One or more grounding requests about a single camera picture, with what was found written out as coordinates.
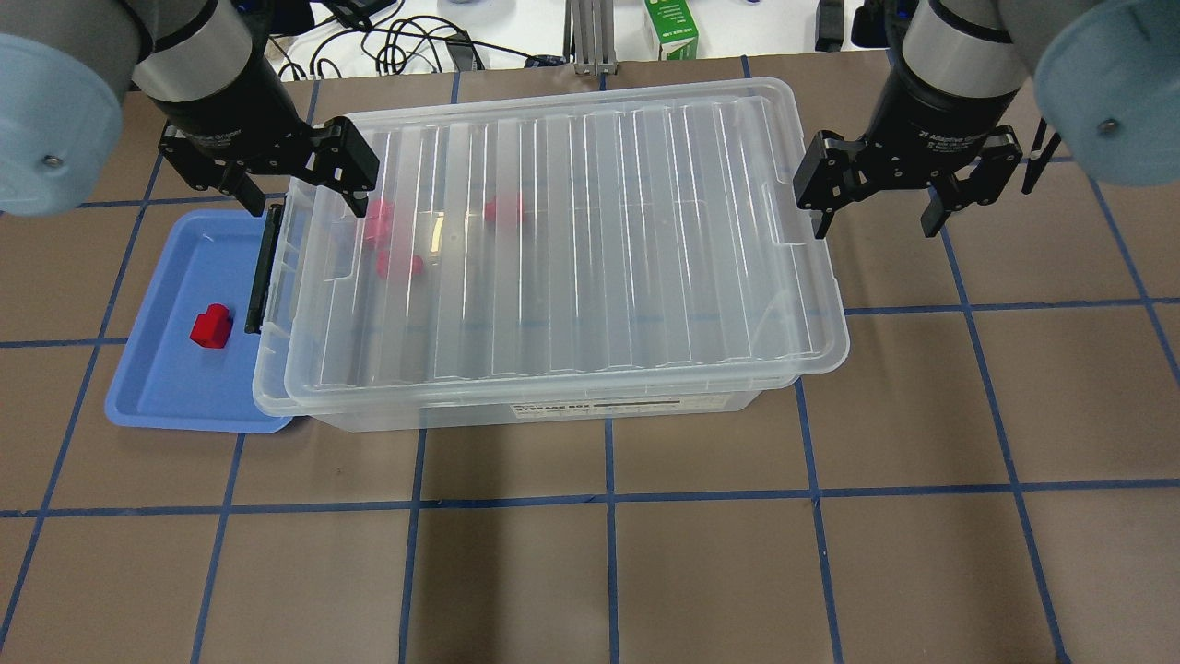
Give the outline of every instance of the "green box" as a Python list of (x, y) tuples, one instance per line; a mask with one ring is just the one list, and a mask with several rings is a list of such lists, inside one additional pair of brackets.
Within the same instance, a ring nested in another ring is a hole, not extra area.
[(653, 46), (661, 60), (695, 60), (701, 33), (696, 29), (688, 0), (644, 0)]

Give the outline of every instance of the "blue tray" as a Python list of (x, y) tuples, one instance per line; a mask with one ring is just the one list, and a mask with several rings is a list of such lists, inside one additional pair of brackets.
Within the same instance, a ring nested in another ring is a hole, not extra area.
[[(229, 210), (197, 210), (176, 222), (106, 395), (111, 422), (247, 434), (290, 422), (254, 406), (260, 337), (242, 329), (262, 228), (261, 217)], [(189, 340), (192, 321), (214, 302), (234, 317), (224, 349)]]

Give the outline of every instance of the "clear plastic container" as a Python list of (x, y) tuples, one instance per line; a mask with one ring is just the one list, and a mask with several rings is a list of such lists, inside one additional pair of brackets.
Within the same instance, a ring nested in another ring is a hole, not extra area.
[(780, 80), (352, 118), (378, 190), (358, 219), (293, 180), (264, 413), (385, 430), (736, 410), (847, 355)]

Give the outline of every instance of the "label on container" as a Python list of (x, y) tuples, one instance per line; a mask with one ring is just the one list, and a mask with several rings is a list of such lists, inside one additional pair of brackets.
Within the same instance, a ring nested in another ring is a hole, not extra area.
[(634, 400), (519, 403), (512, 405), (512, 413), (517, 416), (517, 420), (686, 413), (722, 408), (729, 401), (729, 397), (730, 395), (696, 395), (688, 397), (637, 397)]

